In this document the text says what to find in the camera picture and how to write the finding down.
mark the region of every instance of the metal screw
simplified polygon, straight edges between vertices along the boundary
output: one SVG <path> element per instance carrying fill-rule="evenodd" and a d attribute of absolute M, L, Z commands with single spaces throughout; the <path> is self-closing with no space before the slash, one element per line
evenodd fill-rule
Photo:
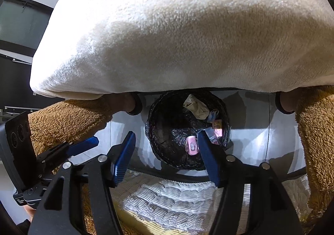
<path fill-rule="evenodd" d="M 265 170 L 269 170 L 270 169 L 270 165 L 268 163 L 262 163 L 261 167 Z"/>
<path fill-rule="evenodd" d="M 100 162 L 100 163 L 103 163 L 105 162 L 106 160 L 108 159 L 108 157 L 106 155 L 101 155 L 97 158 L 97 160 Z"/>
<path fill-rule="evenodd" d="M 235 157 L 233 155 L 227 155 L 226 160 L 230 163 L 233 163 L 235 161 Z"/>
<path fill-rule="evenodd" d="M 70 168 L 71 167 L 71 163 L 70 162 L 66 162 L 63 164 L 63 168 L 64 169 L 67 169 L 67 168 Z"/>

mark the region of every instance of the pink package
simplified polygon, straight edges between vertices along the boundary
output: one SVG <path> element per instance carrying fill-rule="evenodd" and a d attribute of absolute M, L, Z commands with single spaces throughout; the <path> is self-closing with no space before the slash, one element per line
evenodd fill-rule
<path fill-rule="evenodd" d="M 185 149 L 186 149 L 186 152 L 191 156 L 198 154 L 196 136 L 187 137 Z"/>
<path fill-rule="evenodd" d="M 223 124 L 221 122 L 221 119 L 215 120 L 212 122 L 212 128 L 214 132 L 216 133 L 217 137 L 223 136 Z"/>
<path fill-rule="evenodd" d="M 206 132 L 206 135 L 208 135 L 208 138 L 210 139 L 211 143 L 220 145 L 220 141 L 217 137 L 217 134 L 214 132 L 212 127 L 208 127 L 204 131 Z"/>

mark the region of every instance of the window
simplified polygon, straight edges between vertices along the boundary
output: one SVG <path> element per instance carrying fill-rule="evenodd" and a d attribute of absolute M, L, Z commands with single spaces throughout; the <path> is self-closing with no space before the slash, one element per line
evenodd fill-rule
<path fill-rule="evenodd" d="M 5 0 L 0 6 L 0 49 L 33 57 L 52 10 L 31 0 Z"/>

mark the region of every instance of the pink snack wrapper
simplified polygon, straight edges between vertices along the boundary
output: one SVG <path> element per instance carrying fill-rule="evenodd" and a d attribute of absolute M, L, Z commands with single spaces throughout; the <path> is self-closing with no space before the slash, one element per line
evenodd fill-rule
<path fill-rule="evenodd" d="M 215 120 L 212 122 L 212 128 L 214 132 L 216 133 L 217 137 L 223 136 L 223 124 L 221 122 L 221 119 Z"/>
<path fill-rule="evenodd" d="M 196 136 L 188 136 L 187 137 L 185 149 L 186 149 L 186 152 L 191 156 L 198 154 L 198 146 L 197 146 Z"/>

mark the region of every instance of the trash bin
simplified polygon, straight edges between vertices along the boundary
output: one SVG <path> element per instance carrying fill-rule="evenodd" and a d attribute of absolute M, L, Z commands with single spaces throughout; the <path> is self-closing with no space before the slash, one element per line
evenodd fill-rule
<path fill-rule="evenodd" d="M 197 119 L 191 111 L 183 107 L 188 95 L 194 95 L 208 109 L 219 110 L 217 119 L 222 120 L 223 136 L 220 147 L 225 149 L 229 141 L 230 124 L 224 102 L 209 90 L 184 89 L 161 95 L 151 106 L 146 122 L 145 133 L 154 155 L 170 166 L 183 170 L 204 170 L 200 155 L 189 155 L 185 150 L 188 136 L 197 135 L 201 130 L 211 127 L 211 123 Z"/>

